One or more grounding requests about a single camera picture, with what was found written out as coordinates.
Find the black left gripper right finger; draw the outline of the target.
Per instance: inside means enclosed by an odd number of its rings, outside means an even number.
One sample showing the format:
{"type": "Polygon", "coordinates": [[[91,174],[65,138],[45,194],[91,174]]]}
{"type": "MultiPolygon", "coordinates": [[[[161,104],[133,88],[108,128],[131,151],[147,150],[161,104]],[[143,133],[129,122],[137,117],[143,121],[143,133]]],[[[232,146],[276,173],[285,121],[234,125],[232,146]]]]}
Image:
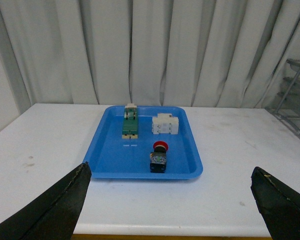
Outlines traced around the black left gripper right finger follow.
{"type": "Polygon", "coordinates": [[[273,240],[300,240],[300,193],[255,167],[251,191],[273,240]]]}

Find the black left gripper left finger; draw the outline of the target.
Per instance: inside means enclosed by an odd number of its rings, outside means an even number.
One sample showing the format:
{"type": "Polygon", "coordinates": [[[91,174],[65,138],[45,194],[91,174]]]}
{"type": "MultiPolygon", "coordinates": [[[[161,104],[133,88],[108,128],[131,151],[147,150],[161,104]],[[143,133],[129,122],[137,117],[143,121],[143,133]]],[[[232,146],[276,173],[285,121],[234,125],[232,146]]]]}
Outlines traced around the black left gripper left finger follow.
{"type": "Polygon", "coordinates": [[[81,214],[92,172],[87,162],[0,223],[0,240],[69,240],[81,214]]]}

